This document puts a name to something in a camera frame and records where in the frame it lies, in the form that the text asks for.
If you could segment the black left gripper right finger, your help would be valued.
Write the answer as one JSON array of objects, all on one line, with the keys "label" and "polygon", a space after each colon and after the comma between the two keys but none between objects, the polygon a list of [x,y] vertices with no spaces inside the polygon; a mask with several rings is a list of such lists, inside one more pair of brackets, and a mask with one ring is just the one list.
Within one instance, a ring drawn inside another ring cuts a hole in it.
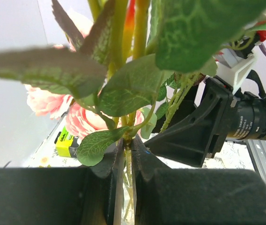
[{"label": "black left gripper right finger", "polygon": [[266,225],[266,184],[245,169],[172,169],[132,144],[137,225]]}]

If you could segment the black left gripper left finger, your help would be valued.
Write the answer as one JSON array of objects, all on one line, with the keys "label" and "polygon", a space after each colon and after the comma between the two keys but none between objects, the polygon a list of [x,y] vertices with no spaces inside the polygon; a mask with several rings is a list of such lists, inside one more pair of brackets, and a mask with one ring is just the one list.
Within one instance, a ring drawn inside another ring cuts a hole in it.
[{"label": "black left gripper left finger", "polygon": [[0,225],[119,225],[123,141],[95,166],[0,168]]}]

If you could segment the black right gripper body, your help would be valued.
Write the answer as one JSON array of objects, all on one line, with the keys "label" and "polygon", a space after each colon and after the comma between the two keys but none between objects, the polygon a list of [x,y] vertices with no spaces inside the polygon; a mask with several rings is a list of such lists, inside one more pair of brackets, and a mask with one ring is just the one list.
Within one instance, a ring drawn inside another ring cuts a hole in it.
[{"label": "black right gripper body", "polygon": [[247,79],[257,84],[259,95],[241,90],[235,93],[236,113],[227,137],[237,140],[266,141],[266,92],[256,71],[251,70]]}]

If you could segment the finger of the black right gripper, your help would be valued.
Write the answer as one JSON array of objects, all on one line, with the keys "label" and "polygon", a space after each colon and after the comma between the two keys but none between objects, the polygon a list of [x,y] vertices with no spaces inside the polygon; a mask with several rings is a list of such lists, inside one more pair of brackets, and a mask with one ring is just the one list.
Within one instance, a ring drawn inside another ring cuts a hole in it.
[{"label": "finger of the black right gripper", "polygon": [[232,87],[219,77],[207,78],[199,106],[197,87],[182,101],[168,128],[145,142],[150,151],[189,166],[201,167],[220,152],[233,121]]}]

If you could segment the pink rose stem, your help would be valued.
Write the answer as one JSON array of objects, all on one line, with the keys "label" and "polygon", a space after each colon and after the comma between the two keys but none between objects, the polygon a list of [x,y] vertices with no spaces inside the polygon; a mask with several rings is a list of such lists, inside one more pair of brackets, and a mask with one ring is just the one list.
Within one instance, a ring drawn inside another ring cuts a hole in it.
[{"label": "pink rose stem", "polygon": [[160,0],[151,23],[153,53],[146,54],[140,44],[140,57],[128,63],[120,45],[126,6],[126,1],[106,1],[83,36],[54,0],[55,20],[74,51],[47,47],[0,52],[0,79],[70,95],[80,107],[93,97],[89,110],[107,128],[83,138],[77,158],[85,166],[98,164],[109,145],[121,137],[132,138],[148,122],[118,127],[114,118],[154,105],[161,84],[173,73],[198,74],[214,63],[220,47],[266,10],[266,0]]},{"label": "pink rose stem", "polygon": [[[72,9],[67,11],[68,16],[74,22],[81,34],[86,37],[93,26],[93,22],[86,16],[75,12]],[[66,116],[66,130],[73,136],[78,137],[78,143],[82,139],[96,131],[108,130],[104,120],[92,111],[82,108],[77,103],[70,106],[73,97],[71,95],[53,94],[47,90],[38,87],[32,87],[29,84],[24,85],[27,90],[27,105],[36,114],[36,116],[50,115],[50,119],[60,119],[63,113],[69,113]],[[134,125],[141,124],[144,121],[143,114],[138,110],[136,112]]]}]

